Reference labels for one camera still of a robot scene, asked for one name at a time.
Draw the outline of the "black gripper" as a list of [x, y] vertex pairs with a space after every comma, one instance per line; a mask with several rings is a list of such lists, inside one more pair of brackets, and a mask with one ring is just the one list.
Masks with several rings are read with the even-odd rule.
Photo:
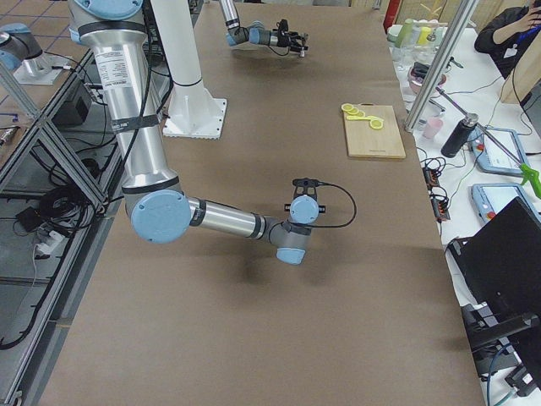
[[306, 42], [309, 35], [307, 33], [299, 33], [296, 31], [283, 31], [279, 30], [276, 33], [277, 46], [282, 48], [289, 48], [291, 52], [298, 53], [299, 48], [302, 45], [298, 45], [297, 41]]

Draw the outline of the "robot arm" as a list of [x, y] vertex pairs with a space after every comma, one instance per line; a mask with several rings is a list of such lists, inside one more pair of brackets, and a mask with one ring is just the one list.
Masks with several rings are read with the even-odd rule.
[[184, 1], [72, 1], [74, 40], [94, 54], [123, 157], [123, 196], [134, 231], [165, 244], [191, 227], [276, 247], [301, 263], [321, 212], [313, 179], [295, 181], [289, 217], [279, 220], [187, 196], [167, 164], [164, 136], [216, 139], [227, 103], [205, 88], [189, 6]]
[[276, 27], [267, 30], [261, 21], [255, 20], [251, 25], [242, 26], [234, 1], [220, 0], [221, 11], [227, 28], [226, 39], [230, 47], [235, 47], [245, 42], [269, 47], [273, 52], [275, 48], [284, 48], [286, 56], [289, 52], [295, 52], [303, 58], [309, 49], [307, 45], [308, 35], [289, 29], [286, 19], [276, 23]]

